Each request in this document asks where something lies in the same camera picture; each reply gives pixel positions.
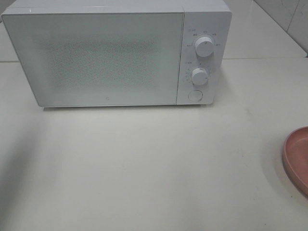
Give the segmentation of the white microwave oven body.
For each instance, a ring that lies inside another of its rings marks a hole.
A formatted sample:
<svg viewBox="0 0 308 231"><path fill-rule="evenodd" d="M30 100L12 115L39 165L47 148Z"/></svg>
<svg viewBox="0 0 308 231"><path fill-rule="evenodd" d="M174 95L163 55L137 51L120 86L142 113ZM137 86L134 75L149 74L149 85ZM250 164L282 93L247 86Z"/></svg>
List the white microwave oven body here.
<svg viewBox="0 0 308 231"><path fill-rule="evenodd" d="M1 19L3 21L4 15L21 14L130 13L183 14L178 88L173 105L211 104L232 18L230 9L222 0L17 0L2 13ZM203 35L209 35L215 43L214 52L208 57L199 57L194 48L195 41ZM209 71L208 82L202 86L196 86L191 81L191 73L196 68ZM203 93L201 101L189 100L188 94L192 90Z"/></svg>

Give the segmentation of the white round knob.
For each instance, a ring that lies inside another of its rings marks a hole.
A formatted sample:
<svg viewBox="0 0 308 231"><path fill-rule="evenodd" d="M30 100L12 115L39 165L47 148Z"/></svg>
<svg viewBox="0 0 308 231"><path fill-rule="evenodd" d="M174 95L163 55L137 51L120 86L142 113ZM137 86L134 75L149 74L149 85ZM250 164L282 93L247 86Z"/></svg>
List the white round knob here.
<svg viewBox="0 0 308 231"><path fill-rule="evenodd" d="M196 68L191 73L191 81L196 86L202 86L208 82L209 71L205 68Z"/></svg>
<svg viewBox="0 0 308 231"><path fill-rule="evenodd" d="M194 48L199 57L208 57L214 52L215 43L209 35L203 35L195 41Z"/></svg>

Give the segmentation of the pink round plate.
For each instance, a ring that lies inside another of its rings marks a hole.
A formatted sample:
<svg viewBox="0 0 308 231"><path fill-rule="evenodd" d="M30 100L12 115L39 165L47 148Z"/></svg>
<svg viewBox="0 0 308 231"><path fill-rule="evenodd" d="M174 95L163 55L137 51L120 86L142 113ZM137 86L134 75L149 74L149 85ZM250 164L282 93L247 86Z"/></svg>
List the pink round plate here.
<svg viewBox="0 0 308 231"><path fill-rule="evenodd" d="M308 128L292 131L283 145L282 163L293 185L308 196Z"/></svg>

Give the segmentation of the white round door button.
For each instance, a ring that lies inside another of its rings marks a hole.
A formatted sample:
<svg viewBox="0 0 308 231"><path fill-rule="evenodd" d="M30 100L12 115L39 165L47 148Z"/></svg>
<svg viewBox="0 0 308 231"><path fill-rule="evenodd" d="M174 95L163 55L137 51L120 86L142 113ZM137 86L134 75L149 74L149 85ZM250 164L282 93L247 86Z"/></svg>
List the white round door button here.
<svg viewBox="0 0 308 231"><path fill-rule="evenodd" d="M188 98L190 101L192 102L199 102L202 100L203 98L203 93L200 90L192 90L189 94L188 94Z"/></svg>

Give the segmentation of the white microwave door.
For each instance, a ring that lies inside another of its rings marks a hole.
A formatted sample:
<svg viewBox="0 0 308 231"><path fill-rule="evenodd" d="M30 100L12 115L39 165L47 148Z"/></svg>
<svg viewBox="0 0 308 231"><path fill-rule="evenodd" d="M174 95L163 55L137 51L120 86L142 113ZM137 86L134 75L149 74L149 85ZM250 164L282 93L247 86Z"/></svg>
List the white microwave door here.
<svg viewBox="0 0 308 231"><path fill-rule="evenodd" d="M182 13L21 14L3 21L39 106L176 102Z"/></svg>

